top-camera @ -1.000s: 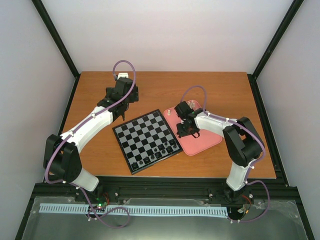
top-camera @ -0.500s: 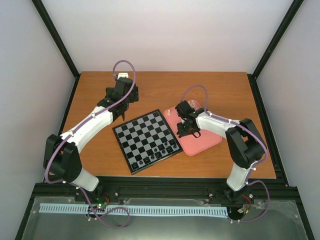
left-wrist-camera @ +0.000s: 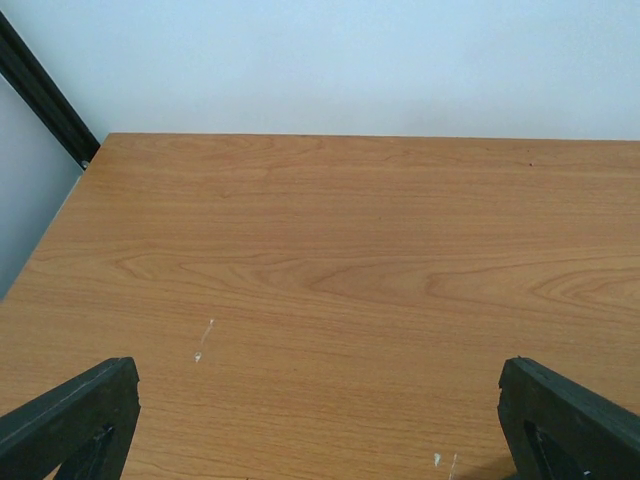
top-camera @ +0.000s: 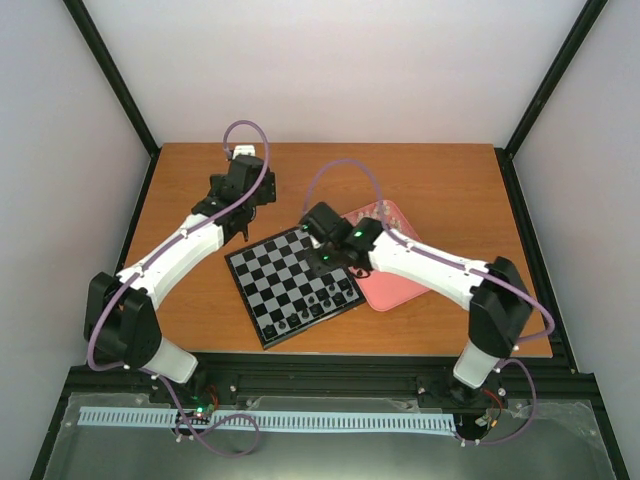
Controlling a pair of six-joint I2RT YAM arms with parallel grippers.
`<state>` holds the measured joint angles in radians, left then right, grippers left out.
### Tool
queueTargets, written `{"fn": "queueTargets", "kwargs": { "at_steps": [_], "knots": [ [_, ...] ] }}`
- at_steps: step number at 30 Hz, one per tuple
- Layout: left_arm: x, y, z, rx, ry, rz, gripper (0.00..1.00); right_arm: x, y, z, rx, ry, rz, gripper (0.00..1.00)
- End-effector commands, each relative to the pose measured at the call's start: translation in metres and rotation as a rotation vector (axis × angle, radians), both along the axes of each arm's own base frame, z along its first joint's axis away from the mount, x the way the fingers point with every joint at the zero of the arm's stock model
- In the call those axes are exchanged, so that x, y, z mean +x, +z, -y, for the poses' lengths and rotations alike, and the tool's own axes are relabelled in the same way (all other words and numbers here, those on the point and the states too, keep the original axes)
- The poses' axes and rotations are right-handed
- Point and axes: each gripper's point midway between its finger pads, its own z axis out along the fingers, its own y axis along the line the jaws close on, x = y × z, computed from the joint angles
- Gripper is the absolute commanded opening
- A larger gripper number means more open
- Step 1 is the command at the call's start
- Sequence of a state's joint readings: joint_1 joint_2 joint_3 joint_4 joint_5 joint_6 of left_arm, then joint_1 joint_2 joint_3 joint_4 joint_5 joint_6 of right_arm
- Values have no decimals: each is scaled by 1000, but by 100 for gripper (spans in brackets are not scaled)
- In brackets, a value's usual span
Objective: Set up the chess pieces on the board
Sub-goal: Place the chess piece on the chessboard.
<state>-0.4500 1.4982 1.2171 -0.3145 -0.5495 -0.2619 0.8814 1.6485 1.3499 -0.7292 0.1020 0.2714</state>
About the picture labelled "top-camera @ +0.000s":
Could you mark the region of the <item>black rook chess piece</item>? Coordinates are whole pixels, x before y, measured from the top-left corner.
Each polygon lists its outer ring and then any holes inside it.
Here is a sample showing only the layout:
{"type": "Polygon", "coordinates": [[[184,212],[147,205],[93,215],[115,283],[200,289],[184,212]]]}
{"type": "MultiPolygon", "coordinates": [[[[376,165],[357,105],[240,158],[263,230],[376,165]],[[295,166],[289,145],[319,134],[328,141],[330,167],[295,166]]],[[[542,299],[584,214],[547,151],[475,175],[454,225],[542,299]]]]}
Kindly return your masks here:
{"type": "Polygon", "coordinates": [[[273,325],[269,325],[264,329],[265,335],[269,338],[275,336],[277,331],[273,325]]]}

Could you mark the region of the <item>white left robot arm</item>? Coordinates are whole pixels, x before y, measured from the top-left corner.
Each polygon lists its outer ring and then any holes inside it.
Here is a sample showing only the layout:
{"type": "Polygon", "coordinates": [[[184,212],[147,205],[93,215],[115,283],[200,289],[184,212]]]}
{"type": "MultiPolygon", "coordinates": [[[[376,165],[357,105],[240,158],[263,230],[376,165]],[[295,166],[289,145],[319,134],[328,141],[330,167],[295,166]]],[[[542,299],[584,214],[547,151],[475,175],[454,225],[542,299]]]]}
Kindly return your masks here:
{"type": "Polygon", "coordinates": [[[201,400],[208,378],[196,357],[166,339],[156,311],[170,291],[202,260],[246,236],[259,206],[276,200],[275,174],[251,145],[236,147],[225,174],[210,178],[207,196],[178,229],[142,260],[90,282],[84,337],[96,371],[142,369],[173,381],[186,402],[201,400]]]}

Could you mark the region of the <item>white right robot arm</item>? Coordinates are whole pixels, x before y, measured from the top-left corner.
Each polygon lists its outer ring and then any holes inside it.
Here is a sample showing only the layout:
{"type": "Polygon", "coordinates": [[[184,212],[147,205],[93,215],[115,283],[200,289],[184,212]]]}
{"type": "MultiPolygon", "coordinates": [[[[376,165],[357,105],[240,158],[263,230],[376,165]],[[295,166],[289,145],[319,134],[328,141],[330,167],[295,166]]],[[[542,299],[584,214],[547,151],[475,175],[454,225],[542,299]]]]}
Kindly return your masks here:
{"type": "Polygon", "coordinates": [[[334,268],[392,274],[451,300],[468,313],[468,341],[453,367],[453,378],[480,388],[507,364],[524,342],[549,335],[555,322],[526,289],[515,265],[455,256],[422,244],[384,220],[363,218],[353,225],[328,204],[306,212],[300,230],[312,246],[307,261],[321,276],[334,268]]]}

